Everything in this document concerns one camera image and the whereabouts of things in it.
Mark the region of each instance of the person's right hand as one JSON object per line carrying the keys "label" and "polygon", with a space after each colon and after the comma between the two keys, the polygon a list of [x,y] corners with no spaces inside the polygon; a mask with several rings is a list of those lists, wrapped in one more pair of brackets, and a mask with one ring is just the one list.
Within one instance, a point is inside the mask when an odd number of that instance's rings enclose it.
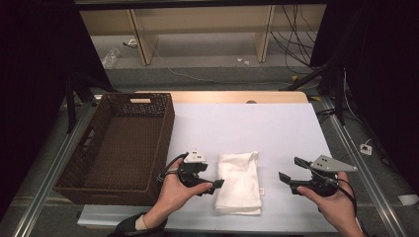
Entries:
{"label": "person's right hand", "polygon": [[[348,182],[345,172],[338,173],[338,179]],[[339,186],[351,196],[352,190],[345,182],[339,181]],[[343,236],[364,236],[355,217],[352,202],[345,194],[338,191],[331,197],[321,197],[313,190],[306,187],[298,187],[297,190],[317,204],[324,218],[329,221]]]}

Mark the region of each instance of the person's left hand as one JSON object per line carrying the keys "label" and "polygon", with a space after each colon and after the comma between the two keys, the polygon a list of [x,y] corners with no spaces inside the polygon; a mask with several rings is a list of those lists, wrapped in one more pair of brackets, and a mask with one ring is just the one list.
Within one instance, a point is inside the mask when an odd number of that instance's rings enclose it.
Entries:
{"label": "person's left hand", "polygon": [[[183,159],[177,160],[170,168],[178,168]],[[185,187],[176,174],[166,176],[157,203],[144,217],[147,228],[153,228],[161,223],[175,210],[180,209],[191,197],[212,188],[212,183],[203,183],[191,188]]]}

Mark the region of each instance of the black stand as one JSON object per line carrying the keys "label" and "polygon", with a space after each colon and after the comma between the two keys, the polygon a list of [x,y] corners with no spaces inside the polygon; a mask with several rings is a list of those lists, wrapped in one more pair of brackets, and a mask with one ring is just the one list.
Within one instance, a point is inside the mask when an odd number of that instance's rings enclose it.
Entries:
{"label": "black stand", "polygon": [[343,97],[345,93],[343,71],[345,59],[356,49],[360,36],[365,32],[365,26],[368,22],[368,16],[373,5],[372,0],[366,0],[360,5],[358,10],[355,11],[343,35],[340,37],[335,50],[324,65],[288,87],[289,91],[294,91],[320,75],[322,76],[322,79],[317,87],[317,91],[320,94],[329,93],[332,87],[336,85],[336,115],[342,125],[345,124],[342,114]]}

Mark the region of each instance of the white plug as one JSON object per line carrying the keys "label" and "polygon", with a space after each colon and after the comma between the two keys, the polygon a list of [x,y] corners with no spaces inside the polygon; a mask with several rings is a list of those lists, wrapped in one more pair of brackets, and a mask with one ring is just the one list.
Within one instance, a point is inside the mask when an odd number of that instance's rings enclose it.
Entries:
{"label": "white plug", "polygon": [[366,155],[373,155],[373,148],[367,144],[361,144],[360,151]]}
{"label": "white plug", "polygon": [[202,163],[206,161],[206,157],[197,150],[190,151],[188,156],[184,159],[185,163]]}

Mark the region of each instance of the floor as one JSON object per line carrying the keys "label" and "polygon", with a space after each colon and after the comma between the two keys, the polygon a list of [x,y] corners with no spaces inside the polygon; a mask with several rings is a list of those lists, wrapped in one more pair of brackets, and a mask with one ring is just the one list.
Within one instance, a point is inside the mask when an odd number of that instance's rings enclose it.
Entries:
{"label": "floor", "polygon": [[[315,33],[299,33],[301,41],[313,45],[310,35],[315,39]],[[290,34],[282,33],[285,39],[274,34],[280,42],[287,45]],[[138,90],[271,90],[285,89],[293,82],[293,77],[299,78],[310,68],[304,66],[304,57],[308,61],[311,54],[301,53],[297,45],[289,49],[302,62],[286,55],[271,36],[266,61],[260,63],[250,34],[211,34],[211,35],[176,35],[160,36],[155,55],[150,65],[142,65],[136,48],[123,45],[133,37],[93,37],[100,58],[106,59],[111,50],[118,51],[116,61],[105,65],[108,76],[115,88],[122,92]],[[318,96],[315,90],[319,79],[304,85],[300,90],[310,98],[317,112],[333,109],[332,97]],[[95,94],[103,91],[92,89]],[[361,162],[365,164],[365,176],[353,174],[350,176],[357,199],[358,218],[362,220],[371,234],[378,236],[419,236],[418,204],[403,205],[398,196],[412,195],[409,186],[400,175],[387,166],[377,145],[372,139],[368,128],[358,120],[356,105],[347,91],[345,111],[346,125],[342,126],[334,116],[319,115],[319,122],[326,141],[334,158],[344,162]],[[77,108],[78,115],[86,110],[85,119],[80,126],[87,124],[94,108]],[[39,158],[31,172],[22,184],[15,200],[9,206],[8,213],[0,224],[2,236],[106,236],[111,230],[87,229],[77,225],[77,218],[82,205],[73,204],[54,191],[46,190],[34,225],[26,231],[17,229],[20,221],[28,213],[29,206],[40,196],[44,181],[50,175],[49,168],[58,154],[61,154],[61,144],[68,139],[66,136],[66,107],[63,107],[57,117],[55,129],[51,132]],[[72,137],[74,144],[80,138],[80,133]],[[359,145],[367,143],[373,148],[373,155],[359,155]],[[366,184],[372,184],[373,190],[382,194],[383,198],[372,196],[371,189]],[[337,234],[322,234],[321,236],[338,236]]]}

